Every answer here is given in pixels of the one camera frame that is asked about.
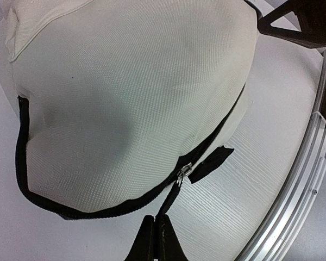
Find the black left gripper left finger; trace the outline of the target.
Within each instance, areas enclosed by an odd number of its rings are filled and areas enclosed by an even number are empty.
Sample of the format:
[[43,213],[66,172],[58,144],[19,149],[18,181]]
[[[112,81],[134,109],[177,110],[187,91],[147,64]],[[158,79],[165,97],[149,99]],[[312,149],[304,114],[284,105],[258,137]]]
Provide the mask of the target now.
[[154,260],[154,217],[146,215],[125,261]]

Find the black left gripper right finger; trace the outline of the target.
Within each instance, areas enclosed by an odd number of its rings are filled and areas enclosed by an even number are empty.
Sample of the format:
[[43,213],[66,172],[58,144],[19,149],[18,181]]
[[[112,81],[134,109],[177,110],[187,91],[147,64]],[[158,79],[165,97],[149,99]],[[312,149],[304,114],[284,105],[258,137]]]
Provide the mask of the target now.
[[188,261],[168,215],[155,219],[155,259],[160,261]]

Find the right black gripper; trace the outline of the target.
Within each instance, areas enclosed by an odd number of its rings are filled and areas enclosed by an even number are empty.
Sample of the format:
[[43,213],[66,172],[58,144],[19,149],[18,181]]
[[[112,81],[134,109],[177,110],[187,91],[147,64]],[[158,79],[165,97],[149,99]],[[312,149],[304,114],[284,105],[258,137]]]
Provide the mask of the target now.
[[[301,31],[285,17],[295,10]],[[307,48],[326,47],[326,0],[285,1],[259,19],[258,30],[263,35]]]

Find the beige canvas backpack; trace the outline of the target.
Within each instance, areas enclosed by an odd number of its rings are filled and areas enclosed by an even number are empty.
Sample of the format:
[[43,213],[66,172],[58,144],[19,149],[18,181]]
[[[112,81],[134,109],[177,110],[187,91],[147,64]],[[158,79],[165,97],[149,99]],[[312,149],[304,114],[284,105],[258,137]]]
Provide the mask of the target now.
[[16,178],[72,219],[136,211],[232,153],[258,13],[245,1],[3,1]]

